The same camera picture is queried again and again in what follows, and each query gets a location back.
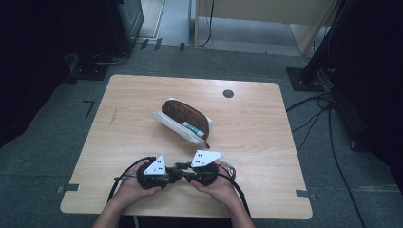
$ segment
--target wooden table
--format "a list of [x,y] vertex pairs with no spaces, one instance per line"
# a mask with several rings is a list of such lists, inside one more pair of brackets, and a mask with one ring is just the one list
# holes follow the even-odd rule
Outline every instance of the wooden table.
[[[234,97],[224,97],[226,89]],[[254,219],[312,216],[309,199],[296,194],[306,187],[278,85],[129,75],[110,79],[71,177],[79,190],[65,193],[63,212],[101,213],[113,178],[138,159],[163,154],[165,165],[172,166],[191,162],[197,149],[205,149],[153,117],[168,97],[195,106],[213,120],[210,150],[225,153],[221,160],[237,169],[236,182]],[[228,217],[222,205],[185,179],[142,199],[125,214]]]

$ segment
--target round hole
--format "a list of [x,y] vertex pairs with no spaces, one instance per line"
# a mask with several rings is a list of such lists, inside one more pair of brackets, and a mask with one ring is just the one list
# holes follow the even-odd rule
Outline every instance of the round hole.
[[224,95],[224,97],[226,98],[232,98],[234,97],[234,92],[230,89],[226,89],[222,92],[222,94]]

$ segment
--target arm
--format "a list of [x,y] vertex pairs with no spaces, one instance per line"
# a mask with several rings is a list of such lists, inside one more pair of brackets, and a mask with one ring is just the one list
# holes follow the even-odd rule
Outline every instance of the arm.
[[[228,174],[220,166],[219,172],[223,175]],[[218,176],[217,179],[209,186],[204,186],[199,182],[190,182],[198,191],[209,194],[214,200],[222,203],[231,217],[233,228],[249,228],[255,227],[248,213],[243,207],[234,186],[225,178]]]
[[[132,170],[137,170],[140,166],[149,161],[142,161],[135,165]],[[143,189],[136,178],[127,178],[122,181],[116,194],[106,204],[101,215],[95,221],[93,228],[117,227],[121,213],[124,209],[143,197],[153,196],[161,191],[161,187]]]

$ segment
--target floor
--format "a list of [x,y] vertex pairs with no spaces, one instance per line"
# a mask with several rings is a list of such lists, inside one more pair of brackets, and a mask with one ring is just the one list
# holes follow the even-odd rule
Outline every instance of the floor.
[[[189,0],[142,0],[145,19],[139,40],[149,39],[152,43],[161,38],[162,45],[179,46],[185,43],[194,46],[195,0],[190,1],[191,7]],[[198,45],[204,44],[208,37],[208,23],[209,18],[199,18]],[[150,30],[156,31],[154,36],[142,35]],[[313,56],[327,31],[327,28],[320,31],[303,56]],[[213,17],[211,37],[203,48],[302,56],[288,24]]]

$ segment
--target black tape mark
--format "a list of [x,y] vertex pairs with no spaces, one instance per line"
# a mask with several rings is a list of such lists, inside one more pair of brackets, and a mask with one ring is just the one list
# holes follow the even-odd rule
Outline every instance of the black tape mark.
[[180,47],[179,47],[179,51],[182,52],[184,51],[184,43],[181,43]]
[[163,40],[163,38],[160,38],[160,39],[157,40],[157,44],[155,44],[154,51],[160,49],[161,41],[162,41],[162,40]]
[[64,186],[58,186],[56,189],[57,193],[65,193],[65,192],[76,192],[80,188],[80,184],[77,183],[70,183],[66,184]]
[[141,49],[147,48],[147,45],[148,45],[148,39],[146,39],[146,40],[143,41],[143,43],[142,43],[142,48],[141,48]]
[[83,100],[83,103],[91,103],[91,106],[89,107],[88,112],[86,113],[86,118],[87,118],[89,116],[89,113],[91,113],[92,107],[94,106],[95,102]]
[[297,197],[309,198],[308,191],[296,190]]

